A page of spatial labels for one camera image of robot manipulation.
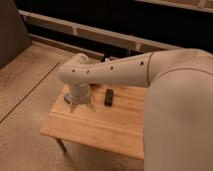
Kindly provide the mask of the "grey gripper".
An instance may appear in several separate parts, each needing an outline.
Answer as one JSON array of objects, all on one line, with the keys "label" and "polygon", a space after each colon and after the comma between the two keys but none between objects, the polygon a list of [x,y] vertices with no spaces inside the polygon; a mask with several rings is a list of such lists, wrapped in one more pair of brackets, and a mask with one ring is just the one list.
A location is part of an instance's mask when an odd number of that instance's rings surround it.
[{"label": "grey gripper", "polygon": [[67,93],[64,95],[64,101],[70,104],[70,113],[74,113],[76,109],[76,105],[83,105],[88,104],[88,107],[95,112],[96,108],[93,102],[91,102],[91,96],[72,96],[71,94]]}]

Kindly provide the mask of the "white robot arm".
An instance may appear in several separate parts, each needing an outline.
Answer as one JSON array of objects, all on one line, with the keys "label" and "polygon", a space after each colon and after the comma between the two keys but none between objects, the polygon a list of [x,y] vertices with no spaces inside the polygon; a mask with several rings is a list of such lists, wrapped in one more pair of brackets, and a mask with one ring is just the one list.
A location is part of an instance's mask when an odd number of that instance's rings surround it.
[{"label": "white robot arm", "polygon": [[92,84],[146,87],[145,171],[213,171],[213,53],[181,48],[94,64],[80,53],[58,76],[73,107],[90,101]]}]

